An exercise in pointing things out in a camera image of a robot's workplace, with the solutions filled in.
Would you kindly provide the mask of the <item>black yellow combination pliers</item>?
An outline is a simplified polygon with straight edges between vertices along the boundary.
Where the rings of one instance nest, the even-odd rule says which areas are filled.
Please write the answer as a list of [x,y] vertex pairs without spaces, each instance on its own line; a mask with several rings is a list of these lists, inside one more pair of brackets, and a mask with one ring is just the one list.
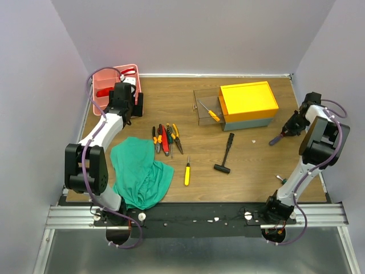
[[155,126],[152,127],[152,136],[155,150],[159,154],[161,151],[161,144],[162,144],[162,124],[159,124],[158,127]]

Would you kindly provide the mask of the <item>yellow needle nose pliers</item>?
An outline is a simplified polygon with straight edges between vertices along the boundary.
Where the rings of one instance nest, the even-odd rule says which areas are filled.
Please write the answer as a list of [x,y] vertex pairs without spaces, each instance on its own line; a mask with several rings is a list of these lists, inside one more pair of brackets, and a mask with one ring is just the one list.
[[180,153],[183,155],[183,147],[181,145],[181,141],[180,141],[180,134],[179,134],[179,130],[177,128],[177,126],[173,123],[173,140],[176,143],[177,148],[179,149]]

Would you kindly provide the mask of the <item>small green screwdriver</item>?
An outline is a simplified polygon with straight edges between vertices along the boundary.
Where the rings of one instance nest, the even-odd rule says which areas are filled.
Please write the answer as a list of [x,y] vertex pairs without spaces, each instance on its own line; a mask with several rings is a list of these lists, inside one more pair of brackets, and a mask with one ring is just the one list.
[[277,175],[276,178],[279,179],[282,184],[285,184],[287,182],[287,179],[284,179],[284,178],[280,177],[279,175]]

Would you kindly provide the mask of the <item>transparent drawer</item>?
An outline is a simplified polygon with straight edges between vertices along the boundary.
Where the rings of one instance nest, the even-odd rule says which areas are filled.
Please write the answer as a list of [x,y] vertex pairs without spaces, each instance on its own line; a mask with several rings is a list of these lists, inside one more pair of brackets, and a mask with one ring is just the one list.
[[225,123],[219,101],[219,92],[218,87],[193,91],[193,110],[197,113],[199,126],[223,125]]

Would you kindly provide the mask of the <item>orange handled screwdriver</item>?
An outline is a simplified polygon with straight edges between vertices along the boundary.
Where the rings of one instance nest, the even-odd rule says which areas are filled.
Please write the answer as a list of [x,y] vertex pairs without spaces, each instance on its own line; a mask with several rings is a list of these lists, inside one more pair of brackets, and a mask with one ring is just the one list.
[[206,105],[204,105],[200,100],[198,100],[199,104],[203,106],[203,108],[205,108],[208,112],[208,114],[210,115],[211,118],[213,118],[216,122],[220,121],[220,118],[210,109],[207,108]]

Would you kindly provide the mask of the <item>yellow handled screwdriver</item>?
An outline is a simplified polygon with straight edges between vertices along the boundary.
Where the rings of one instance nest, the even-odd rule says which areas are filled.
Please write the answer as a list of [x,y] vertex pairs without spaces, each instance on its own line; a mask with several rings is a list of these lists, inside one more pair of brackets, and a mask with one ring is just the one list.
[[190,182],[190,156],[188,156],[188,162],[185,167],[184,186],[189,186]]

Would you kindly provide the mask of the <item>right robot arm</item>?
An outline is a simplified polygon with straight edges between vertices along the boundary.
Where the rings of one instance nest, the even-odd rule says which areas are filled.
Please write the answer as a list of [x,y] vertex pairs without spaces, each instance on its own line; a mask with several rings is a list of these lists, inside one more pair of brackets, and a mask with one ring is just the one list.
[[297,205],[297,201],[309,183],[328,166],[339,159],[350,133],[350,126],[342,124],[338,118],[343,115],[324,106],[322,95],[316,92],[306,94],[298,111],[282,127],[282,132],[272,141],[274,145],[280,139],[307,133],[299,148],[299,162],[287,179],[275,193],[267,199],[262,210],[263,219],[274,224],[287,221]]

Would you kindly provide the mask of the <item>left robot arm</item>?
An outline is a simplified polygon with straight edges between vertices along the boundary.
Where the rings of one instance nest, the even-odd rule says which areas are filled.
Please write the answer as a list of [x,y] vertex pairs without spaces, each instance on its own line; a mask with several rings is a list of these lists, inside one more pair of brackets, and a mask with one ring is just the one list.
[[79,143],[65,148],[64,185],[79,194],[90,194],[92,201],[108,208],[107,219],[113,225],[126,220],[122,198],[108,185],[105,151],[132,116],[142,115],[142,104],[135,103],[136,86],[119,82],[109,92],[109,103],[94,129]]

